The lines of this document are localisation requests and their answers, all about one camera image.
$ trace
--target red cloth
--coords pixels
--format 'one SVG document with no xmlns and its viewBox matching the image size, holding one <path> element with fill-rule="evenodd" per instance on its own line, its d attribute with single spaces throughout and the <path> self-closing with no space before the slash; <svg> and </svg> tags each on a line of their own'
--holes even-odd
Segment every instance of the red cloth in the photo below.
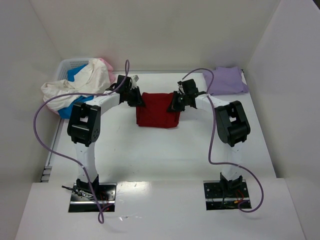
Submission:
<svg viewBox="0 0 320 240">
<path fill-rule="evenodd" d="M 180 112 L 167 112 L 173 98 L 172 93 L 142 94 L 145 106 L 136 107 L 136 124 L 139 127 L 175 128 L 178 126 Z"/>
</svg>

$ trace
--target white partition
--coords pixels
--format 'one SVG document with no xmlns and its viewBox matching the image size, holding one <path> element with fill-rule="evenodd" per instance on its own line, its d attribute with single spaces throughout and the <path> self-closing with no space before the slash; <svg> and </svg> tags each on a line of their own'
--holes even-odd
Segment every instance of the white partition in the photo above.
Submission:
<svg viewBox="0 0 320 240">
<path fill-rule="evenodd" d="M 117 69 L 244 68 L 279 0 L 30 0 L 64 59 Z"/>
<path fill-rule="evenodd" d="M 32 120 L 60 56 L 28 1 L 0 1 L 0 239 L 15 238 L 33 182 L 47 158 Z M 38 127 L 51 142 L 57 116 L 45 110 Z"/>
<path fill-rule="evenodd" d="M 268 150 L 308 240 L 320 222 L 320 10 L 282 0 L 247 67 Z"/>
</svg>

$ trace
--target lavender folded towel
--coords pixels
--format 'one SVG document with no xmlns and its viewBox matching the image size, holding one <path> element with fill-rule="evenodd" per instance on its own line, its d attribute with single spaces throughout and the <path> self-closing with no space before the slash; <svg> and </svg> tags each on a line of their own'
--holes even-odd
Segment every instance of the lavender folded towel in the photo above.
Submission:
<svg viewBox="0 0 320 240">
<path fill-rule="evenodd" d="M 218 66 L 213 71 L 214 80 L 209 89 L 210 95 L 230 95 L 239 93 L 248 93 L 248 86 L 242 82 L 241 70 L 235 66 L 232 68 Z M 212 75 L 208 71 L 204 71 L 203 77 L 206 86 L 209 86 Z"/>
</svg>

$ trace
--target white towel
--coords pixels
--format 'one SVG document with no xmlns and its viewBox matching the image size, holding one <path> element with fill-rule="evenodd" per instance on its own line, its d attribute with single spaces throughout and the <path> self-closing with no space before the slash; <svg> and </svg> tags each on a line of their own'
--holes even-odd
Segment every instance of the white towel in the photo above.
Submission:
<svg viewBox="0 0 320 240">
<path fill-rule="evenodd" d="M 92 58 L 87 66 L 74 75 L 74 81 L 66 79 L 59 81 L 46 82 L 42 85 L 41 90 L 44 94 L 43 100 L 67 93 L 89 93 L 101 94 L 110 87 L 110 79 L 107 66 L 99 59 Z M 47 106 L 53 111 L 70 106 L 70 104 L 80 96 L 71 95 L 63 96 L 48 102 Z"/>
</svg>

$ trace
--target blue cloth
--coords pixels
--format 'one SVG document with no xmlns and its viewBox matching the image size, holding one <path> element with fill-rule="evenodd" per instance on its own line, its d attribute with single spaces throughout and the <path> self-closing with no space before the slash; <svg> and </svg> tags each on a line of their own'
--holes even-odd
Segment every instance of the blue cloth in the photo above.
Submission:
<svg viewBox="0 0 320 240">
<path fill-rule="evenodd" d="M 92 100 L 92 99 L 94 99 L 94 96 L 88 96 L 88 97 L 81 96 L 81 97 L 77 98 L 76 100 L 74 100 L 70 104 L 70 106 L 64 107 L 64 108 L 61 108 L 60 110 L 58 110 L 58 114 L 60 115 L 60 117 L 62 119 L 70 119 L 72 107 L 74 106 L 74 104 L 76 102 L 84 103 L 84 102 L 87 102 L 87 101 Z"/>
<path fill-rule="evenodd" d="M 82 65 L 82 66 L 78 66 L 74 69 L 70 69 L 68 70 L 68 81 L 69 82 L 74 82 L 75 81 L 75 75 L 80 72 L 81 69 L 83 69 L 85 66 L 87 66 L 88 64 Z"/>
</svg>

